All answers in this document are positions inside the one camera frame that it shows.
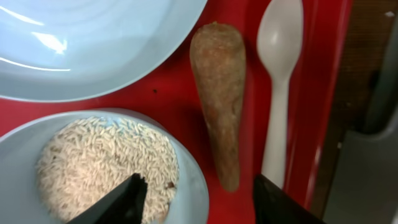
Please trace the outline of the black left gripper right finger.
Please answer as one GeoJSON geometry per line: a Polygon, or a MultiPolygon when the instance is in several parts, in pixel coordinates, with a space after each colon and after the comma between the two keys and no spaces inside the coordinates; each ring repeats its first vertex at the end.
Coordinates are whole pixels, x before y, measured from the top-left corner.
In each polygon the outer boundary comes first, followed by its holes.
{"type": "Polygon", "coordinates": [[[254,179],[253,202],[256,224],[325,224],[262,174],[254,179]]]}

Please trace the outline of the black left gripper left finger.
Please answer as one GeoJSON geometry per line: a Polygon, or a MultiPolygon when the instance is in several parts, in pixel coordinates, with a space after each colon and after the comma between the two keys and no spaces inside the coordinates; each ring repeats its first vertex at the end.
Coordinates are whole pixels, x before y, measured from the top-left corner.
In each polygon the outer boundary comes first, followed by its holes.
{"type": "Polygon", "coordinates": [[[135,173],[68,224],[141,224],[147,188],[135,173]]]}

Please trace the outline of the white rice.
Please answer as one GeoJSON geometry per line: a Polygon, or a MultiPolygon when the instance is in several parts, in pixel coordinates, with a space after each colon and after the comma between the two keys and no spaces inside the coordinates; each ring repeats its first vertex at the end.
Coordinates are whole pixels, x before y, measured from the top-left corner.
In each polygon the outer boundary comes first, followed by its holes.
{"type": "Polygon", "coordinates": [[[148,188],[143,223],[165,219],[175,197],[179,166],[169,138],[122,118],[78,119],[54,134],[36,164],[40,198],[49,212],[69,222],[134,173],[148,188]]]}

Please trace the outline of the light blue rice bowl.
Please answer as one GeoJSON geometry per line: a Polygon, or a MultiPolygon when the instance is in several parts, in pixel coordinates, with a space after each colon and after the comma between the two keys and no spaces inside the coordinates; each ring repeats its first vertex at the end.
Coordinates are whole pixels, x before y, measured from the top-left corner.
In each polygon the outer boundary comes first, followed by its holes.
{"type": "Polygon", "coordinates": [[[131,119],[167,136],[177,154],[179,182],[165,223],[206,223],[209,194],[204,175],[189,151],[160,123],[135,111],[121,108],[69,111],[23,124],[1,137],[1,223],[57,224],[41,202],[35,164],[45,144],[69,123],[92,116],[120,122],[131,119]]]}

